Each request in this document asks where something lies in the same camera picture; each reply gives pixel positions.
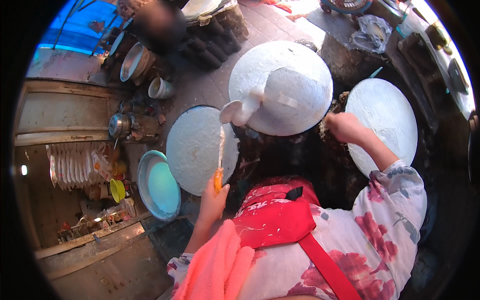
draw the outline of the woman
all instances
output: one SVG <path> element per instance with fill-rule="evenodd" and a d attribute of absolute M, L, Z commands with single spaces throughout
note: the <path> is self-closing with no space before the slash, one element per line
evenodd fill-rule
<path fill-rule="evenodd" d="M 267 208 L 274 204 L 289 207 L 286 205 L 295 201 L 307 202 L 315 223 L 311 234 L 335 263 L 333 269 L 338 267 L 348 279 L 344 286 L 351 284 L 361 299 L 398 299 L 410 278 L 420 240 L 419 230 L 425 217 L 427 196 L 423 181 L 353 114 L 329 113 L 325 121 L 336 139 L 362 147 L 381 170 L 370 173 L 369 186 L 359 193 L 352 210 L 324 209 L 318 204 L 308 181 L 300 177 L 282 177 L 268 179 L 253 187 L 233 221 L 243 218 L 251 222 L 255 217 L 265 218 Z M 186 277 L 193 255 L 208 242 L 212 224 L 221 218 L 228 189 L 229 185 L 226 185 L 216 195 L 213 180 L 208 182 L 185 253 L 168 264 L 168 274 L 175 281 L 174 290 Z M 236 222 L 235 227 L 243 242 L 243 230 L 238 231 L 238 224 Z M 262 226 L 256 226 L 259 228 L 243 224 L 242 228 L 259 234 Z M 278 227 L 277 232 L 268 234 L 269 238 L 281 238 L 282 232 L 289 230 Z M 306 248 L 299 243 L 272 243 L 268 247 L 262 247 L 262 243 L 260 247 L 252 247 L 255 252 L 251 266 L 235 298 L 341 298 L 337 297 L 341 289 L 332 289 L 334 280 L 325 279 L 329 270 L 319 272 L 321 268 L 312 262 L 315 253 L 307 255 Z M 316 261 L 319 266 L 323 264 L 322 260 Z"/>

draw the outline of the brick floor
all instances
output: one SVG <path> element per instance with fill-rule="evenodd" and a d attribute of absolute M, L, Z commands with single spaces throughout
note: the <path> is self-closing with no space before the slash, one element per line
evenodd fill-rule
<path fill-rule="evenodd" d="M 259 4 L 254 0 L 239 0 L 249 30 L 248 40 L 242 43 L 242 49 L 230 55 L 222 66 L 214 71 L 204 71 L 180 56 L 174 58 L 177 67 L 175 86 L 179 87 L 170 100 L 160 100 L 160 109 L 166 116 L 162 139 L 153 149 L 165 151 L 167 134 L 181 113 L 197 105 L 211 105 L 222 108 L 228 103 L 228 80 L 233 67 L 251 48 L 274 40 L 294 41 L 305 38 L 320 46 L 324 33 L 306 19 L 292 22 L 279 8 Z"/>

